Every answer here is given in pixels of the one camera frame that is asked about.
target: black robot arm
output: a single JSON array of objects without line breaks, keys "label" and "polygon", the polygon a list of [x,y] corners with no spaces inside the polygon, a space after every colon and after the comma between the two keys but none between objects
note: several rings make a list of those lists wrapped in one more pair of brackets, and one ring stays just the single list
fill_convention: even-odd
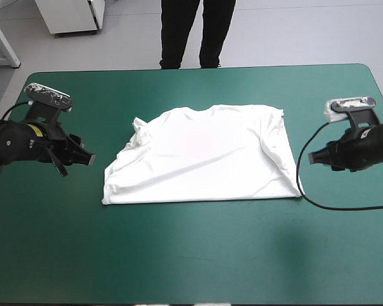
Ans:
[{"label": "black robot arm", "polygon": [[44,85],[32,83],[25,88],[32,100],[21,122],[0,120],[0,172],[14,161],[53,163],[64,177],[64,166],[75,163],[90,165],[95,154],[83,148],[81,138],[67,135],[58,122],[60,112],[72,107],[71,97]]}]

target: white t-shirt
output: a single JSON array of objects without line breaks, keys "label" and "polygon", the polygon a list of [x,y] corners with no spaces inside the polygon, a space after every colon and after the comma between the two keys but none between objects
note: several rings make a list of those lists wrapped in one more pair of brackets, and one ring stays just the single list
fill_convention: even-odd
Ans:
[{"label": "white t-shirt", "polygon": [[102,203],[300,196],[282,116],[266,105],[214,105],[135,118],[135,134],[105,170]]}]

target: black cable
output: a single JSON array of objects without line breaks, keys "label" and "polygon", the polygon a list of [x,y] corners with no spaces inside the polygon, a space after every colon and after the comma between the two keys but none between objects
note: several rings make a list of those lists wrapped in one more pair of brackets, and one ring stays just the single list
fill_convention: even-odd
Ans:
[{"label": "black cable", "polygon": [[20,102],[20,103],[16,103],[14,104],[12,107],[10,107],[5,113],[4,115],[1,117],[1,120],[4,120],[4,118],[7,117],[8,113],[10,113],[14,108],[20,106],[20,105],[25,105],[25,104],[28,104],[28,101],[27,102]]},{"label": "black cable", "polygon": [[317,206],[319,208],[322,208],[322,209],[327,209],[327,210],[339,210],[339,211],[360,211],[360,210],[376,210],[376,209],[383,209],[383,205],[381,206],[367,206],[367,207],[329,207],[329,206],[324,206],[324,205],[321,205],[321,204],[318,204],[317,202],[309,199],[305,193],[303,192],[303,190],[301,190],[301,187],[300,187],[300,182],[299,182],[299,172],[300,172],[300,163],[301,163],[301,158],[303,156],[303,153],[304,151],[306,150],[306,148],[308,147],[308,145],[310,144],[310,142],[312,142],[312,140],[317,136],[317,134],[320,133],[320,131],[322,129],[324,129],[326,126],[328,126],[329,123],[325,123],[323,124],[321,127],[318,128],[318,130],[313,134],[312,137],[310,137],[310,139],[306,142],[306,144],[303,146],[302,150],[300,151],[300,154],[299,154],[299,159],[298,159],[298,165],[296,167],[296,183],[298,185],[298,189],[299,189],[299,192],[300,194],[302,195],[302,197],[304,197],[304,199],[306,201],[308,201],[309,203],[313,204],[314,206]]}]

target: black pants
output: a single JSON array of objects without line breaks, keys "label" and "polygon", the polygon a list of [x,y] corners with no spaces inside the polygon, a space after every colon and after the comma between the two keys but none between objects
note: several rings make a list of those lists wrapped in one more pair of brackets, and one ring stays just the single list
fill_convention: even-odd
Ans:
[{"label": "black pants", "polygon": [[[162,69],[180,68],[199,1],[161,0]],[[204,0],[203,41],[199,52],[202,68],[216,68],[219,65],[219,54],[228,33],[234,6],[235,0]]]}]

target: white floor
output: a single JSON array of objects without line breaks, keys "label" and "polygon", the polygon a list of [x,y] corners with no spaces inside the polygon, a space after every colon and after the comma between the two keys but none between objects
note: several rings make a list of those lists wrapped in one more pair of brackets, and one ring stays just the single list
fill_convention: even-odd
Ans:
[{"label": "white floor", "polygon": [[[236,1],[223,67],[360,62],[383,93],[383,0]],[[0,115],[37,71],[158,69],[160,12],[160,0],[106,0],[100,33],[55,38],[34,0],[0,10],[0,27],[22,62],[0,68]],[[198,67],[201,30],[200,9],[183,68]]]}]

